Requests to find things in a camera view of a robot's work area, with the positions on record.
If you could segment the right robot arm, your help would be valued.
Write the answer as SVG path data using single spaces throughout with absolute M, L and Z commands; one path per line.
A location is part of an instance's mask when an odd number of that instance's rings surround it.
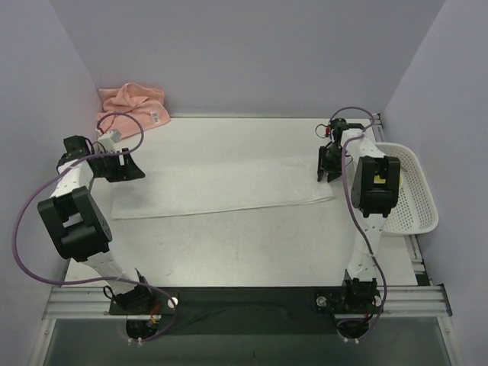
M 362 134 L 361 124 L 334 118 L 325 130 L 330 142 L 319 148 L 317 180 L 344 180 L 347 159 L 355 164 L 353 182 L 345 196 L 356 228 L 343 285 L 325 294 L 326 304 L 333 313 L 376 313 L 380 272 L 374 259 L 384 225 L 399 200 L 400 160 L 381 152 Z

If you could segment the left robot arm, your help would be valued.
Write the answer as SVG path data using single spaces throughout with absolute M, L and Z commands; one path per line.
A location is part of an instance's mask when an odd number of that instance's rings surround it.
M 145 178 L 128 149 L 122 156 L 94 157 L 95 151 L 83 136 L 64 139 L 66 152 L 57 164 L 59 180 L 49 198 L 37 204 L 37 211 L 53 244 L 64 259 L 72 259 L 88 266 L 104 278 L 104 295 L 121 309 L 144 314 L 156 302 L 146 279 L 136 272 L 138 284 L 117 263 L 110 251 L 113 239 L 103 213 L 91 195 L 96 178 L 110 183 Z

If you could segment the white towel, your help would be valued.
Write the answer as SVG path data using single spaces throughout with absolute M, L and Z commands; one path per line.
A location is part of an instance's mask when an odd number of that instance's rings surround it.
M 116 185 L 111 217 L 180 217 L 314 204 L 334 197 L 330 184 L 316 180 L 312 159 L 175 165 Z

